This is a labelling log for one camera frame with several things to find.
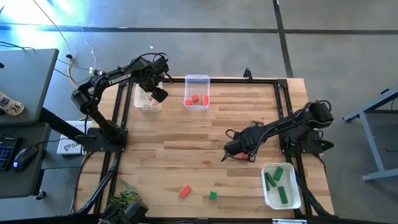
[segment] computer mouse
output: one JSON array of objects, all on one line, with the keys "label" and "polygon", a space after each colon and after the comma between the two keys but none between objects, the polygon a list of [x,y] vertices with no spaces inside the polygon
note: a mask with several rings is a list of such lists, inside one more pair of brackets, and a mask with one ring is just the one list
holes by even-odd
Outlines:
[{"label": "computer mouse", "polygon": [[39,150],[36,146],[27,146],[21,149],[12,163],[12,169],[15,172],[24,171],[29,166],[34,156],[37,154],[37,151]]}]

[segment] concrete floor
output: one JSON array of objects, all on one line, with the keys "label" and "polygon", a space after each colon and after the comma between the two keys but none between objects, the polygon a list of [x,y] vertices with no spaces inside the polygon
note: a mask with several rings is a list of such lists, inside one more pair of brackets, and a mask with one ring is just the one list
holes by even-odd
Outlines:
[{"label": "concrete floor", "polygon": [[[38,2],[64,26],[78,25],[76,14],[88,27],[277,28],[271,0]],[[398,24],[393,10],[398,6],[396,1],[279,0],[279,5],[285,29],[379,30],[397,29]],[[13,3],[6,5],[0,22],[50,24],[31,1],[18,8]],[[90,49],[82,34],[64,35],[75,65],[92,67]],[[85,37],[95,50],[96,66],[105,70],[146,52],[163,51],[170,56],[172,75],[239,77],[249,67],[255,77],[286,77],[278,34],[86,32]],[[329,100],[333,106],[335,122],[325,130],[324,138],[335,147],[325,153],[325,163],[335,213],[344,218],[398,223],[398,178],[369,184],[362,181],[361,175],[376,171],[362,124],[346,124],[340,119],[398,84],[396,37],[286,35],[294,77],[305,79],[310,100]],[[56,47],[60,49],[59,58],[65,60],[66,47],[57,32],[24,26],[0,30],[0,40],[35,48]],[[66,72],[62,63],[57,63],[57,68]],[[89,74],[74,68],[72,75],[82,80]],[[45,107],[63,119],[81,118],[83,115],[70,101],[72,91],[68,79],[55,72]],[[389,153],[389,157],[396,159],[390,159],[386,166],[396,167],[398,154]],[[42,188],[49,196],[45,200],[0,200],[0,220],[67,214],[77,171],[46,171]]]}]

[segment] white box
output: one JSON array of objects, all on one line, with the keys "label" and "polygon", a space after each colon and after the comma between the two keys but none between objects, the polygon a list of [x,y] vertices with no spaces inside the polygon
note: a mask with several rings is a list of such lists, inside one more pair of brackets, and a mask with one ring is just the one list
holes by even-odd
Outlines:
[{"label": "white box", "polygon": [[[79,129],[81,132],[85,132],[85,122],[84,121],[66,121],[68,124]],[[93,125],[92,121],[87,121],[87,130]],[[62,139],[58,144],[57,154],[60,155],[76,155],[80,154],[80,144],[73,140]]]},{"label": "white box", "polygon": [[[198,95],[199,99],[203,96],[209,97],[207,105],[186,105],[185,100],[192,100],[192,95]],[[182,102],[187,110],[205,111],[210,105],[210,77],[208,75],[186,75],[185,93]]]},{"label": "white box", "polygon": [[[282,176],[280,177],[279,181],[275,180],[275,183],[277,184],[276,187],[272,187],[271,184],[268,183],[269,191],[267,191],[264,174],[268,172],[271,175],[271,177],[273,177],[278,167],[283,168],[284,172],[282,173]],[[266,201],[266,205],[276,210],[300,208],[301,199],[299,194],[299,188],[297,187],[294,167],[292,164],[288,162],[266,164],[261,170],[261,180],[262,180],[262,188],[264,189],[264,198]],[[288,201],[288,203],[286,204],[282,204],[282,202],[280,201],[278,187],[281,186],[283,186],[285,189]]]},{"label": "white box", "polygon": [[[160,82],[159,88],[163,89],[163,83]],[[135,85],[134,106],[142,112],[159,112],[162,110],[162,103],[159,103],[151,97],[152,93],[146,93],[139,85]]]}]

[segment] white cable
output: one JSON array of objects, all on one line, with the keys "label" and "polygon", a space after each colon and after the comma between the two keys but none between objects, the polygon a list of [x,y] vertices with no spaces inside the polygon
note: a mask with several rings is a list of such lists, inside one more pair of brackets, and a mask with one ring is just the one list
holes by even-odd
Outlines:
[{"label": "white cable", "polygon": [[[57,25],[55,25],[55,23],[53,22],[53,20],[47,15],[47,13],[45,13],[45,11],[39,6],[39,4],[37,4],[37,2],[35,0],[33,0],[33,2],[36,4],[37,7],[39,7],[39,9],[44,13],[44,15],[51,21],[51,23],[55,26],[55,28],[57,28],[58,32],[61,34],[63,40],[65,41],[65,44],[67,45],[67,50],[68,50],[68,55],[70,55],[70,49],[69,49],[69,44],[66,40],[66,38],[63,36],[62,32],[60,31],[60,29],[57,27]],[[70,60],[70,58],[68,58],[68,77],[69,77],[69,81],[70,83],[77,88],[77,86],[74,84],[72,77],[70,76],[70,70],[72,68],[72,61]]]},{"label": "white cable", "polygon": [[81,26],[79,20],[77,19],[76,14],[75,14],[75,19],[76,19],[76,22],[77,22],[77,23],[79,24],[79,26],[80,26],[81,35],[83,36],[83,39],[85,40],[86,45],[87,45],[89,48],[91,48],[91,54],[93,55],[93,58],[94,58],[94,67],[93,67],[93,72],[94,72],[94,70],[95,70],[95,68],[96,68],[96,67],[95,67],[96,58],[95,58],[95,54],[94,54],[94,49],[92,48],[92,46],[91,46],[90,44],[88,44],[88,42],[87,42],[87,40],[86,40],[86,37],[85,37],[85,32],[83,31],[83,27]]}]

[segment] keyboard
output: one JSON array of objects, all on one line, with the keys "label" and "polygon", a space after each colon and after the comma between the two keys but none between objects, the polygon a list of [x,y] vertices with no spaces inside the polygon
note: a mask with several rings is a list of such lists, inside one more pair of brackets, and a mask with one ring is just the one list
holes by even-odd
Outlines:
[{"label": "keyboard", "polygon": [[7,171],[14,160],[19,138],[0,136],[0,171]]}]

